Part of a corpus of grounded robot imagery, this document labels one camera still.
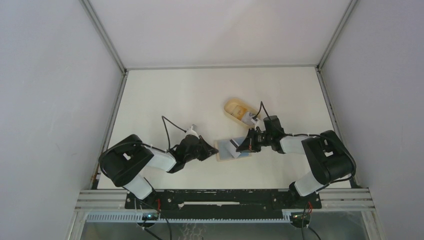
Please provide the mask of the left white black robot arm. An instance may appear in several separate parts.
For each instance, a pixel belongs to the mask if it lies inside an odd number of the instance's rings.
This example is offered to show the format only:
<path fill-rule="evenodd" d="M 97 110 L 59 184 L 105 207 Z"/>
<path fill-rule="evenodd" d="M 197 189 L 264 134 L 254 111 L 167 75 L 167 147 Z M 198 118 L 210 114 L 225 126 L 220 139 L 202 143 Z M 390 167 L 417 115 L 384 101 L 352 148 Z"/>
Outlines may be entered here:
<path fill-rule="evenodd" d="M 186 135 L 179 144 L 168 151 L 147 145 L 136 135 L 103 152 L 98 158 L 101 172 L 116 187 L 122 187 L 134 194 L 138 204 L 149 209 L 156 203 L 154 188 L 142 175 L 145 167 L 157 168 L 173 174 L 182 170 L 192 161 L 204 161 L 219 153 L 202 136 Z"/>

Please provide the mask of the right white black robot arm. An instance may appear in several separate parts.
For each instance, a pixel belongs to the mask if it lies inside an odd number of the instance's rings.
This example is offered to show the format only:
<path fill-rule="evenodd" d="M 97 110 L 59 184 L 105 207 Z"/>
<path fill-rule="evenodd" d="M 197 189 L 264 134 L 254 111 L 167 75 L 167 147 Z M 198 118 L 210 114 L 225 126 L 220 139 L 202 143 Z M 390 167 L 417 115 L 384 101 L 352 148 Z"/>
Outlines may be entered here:
<path fill-rule="evenodd" d="M 356 174 L 355 160 L 333 130 L 320 134 L 286 133 L 276 115 L 265 117 L 263 123 L 264 131 L 250 128 L 235 150 L 259 153 L 263 147 L 271 147 L 279 154 L 304 155 L 310 171 L 289 185 L 289 203 L 293 207 L 302 208 L 312 193 L 349 181 Z"/>

